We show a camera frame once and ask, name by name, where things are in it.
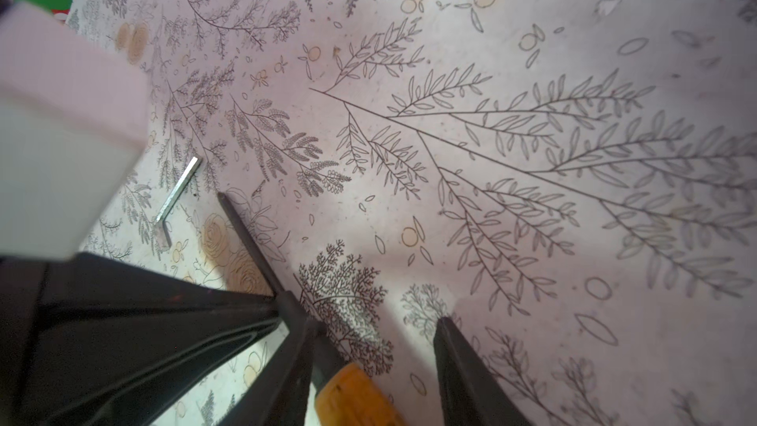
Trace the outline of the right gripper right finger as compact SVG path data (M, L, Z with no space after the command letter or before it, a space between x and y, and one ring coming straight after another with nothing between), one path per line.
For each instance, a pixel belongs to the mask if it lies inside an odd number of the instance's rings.
M433 345L446 425L530 424L451 318L437 321Z

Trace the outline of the large orange handled screwdriver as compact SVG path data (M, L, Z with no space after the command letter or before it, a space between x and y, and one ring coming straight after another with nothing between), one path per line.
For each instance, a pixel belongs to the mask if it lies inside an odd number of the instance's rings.
M218 200L270 286L288 335L224 425L303 425L311 389L322 425L403 425L388 397L332 344L326 325L285 289L226 193Z

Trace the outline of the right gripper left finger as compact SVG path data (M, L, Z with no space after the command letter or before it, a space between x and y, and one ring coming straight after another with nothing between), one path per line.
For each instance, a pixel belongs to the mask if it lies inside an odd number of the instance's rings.
M273 297L78 254L1 262L1 421L149 425L284 325Z

